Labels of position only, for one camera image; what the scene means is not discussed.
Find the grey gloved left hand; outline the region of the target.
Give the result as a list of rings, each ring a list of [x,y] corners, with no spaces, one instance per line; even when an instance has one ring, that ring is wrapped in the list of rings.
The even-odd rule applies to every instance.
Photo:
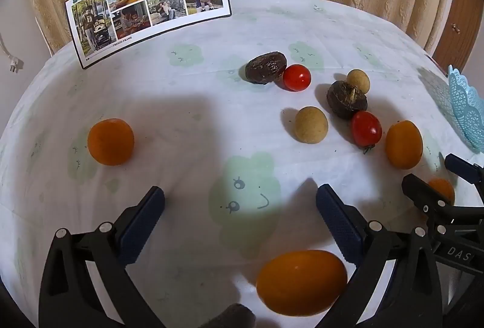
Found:
[[[240,303],[233,303],[200,328],[254,328],[255,324],[256,317],[250,309]]]

